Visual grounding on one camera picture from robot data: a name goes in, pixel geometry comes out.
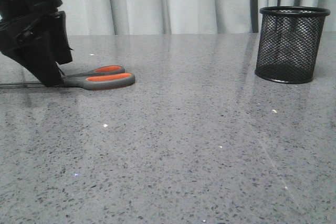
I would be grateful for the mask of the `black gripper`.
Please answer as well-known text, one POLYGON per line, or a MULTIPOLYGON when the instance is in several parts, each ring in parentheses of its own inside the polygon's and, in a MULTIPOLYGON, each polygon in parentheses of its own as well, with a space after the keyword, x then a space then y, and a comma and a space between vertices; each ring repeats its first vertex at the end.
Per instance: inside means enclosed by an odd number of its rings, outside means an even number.
POLYGON ((1 0, 1 53, 38 80, 72 62, 62 0, 1 0))

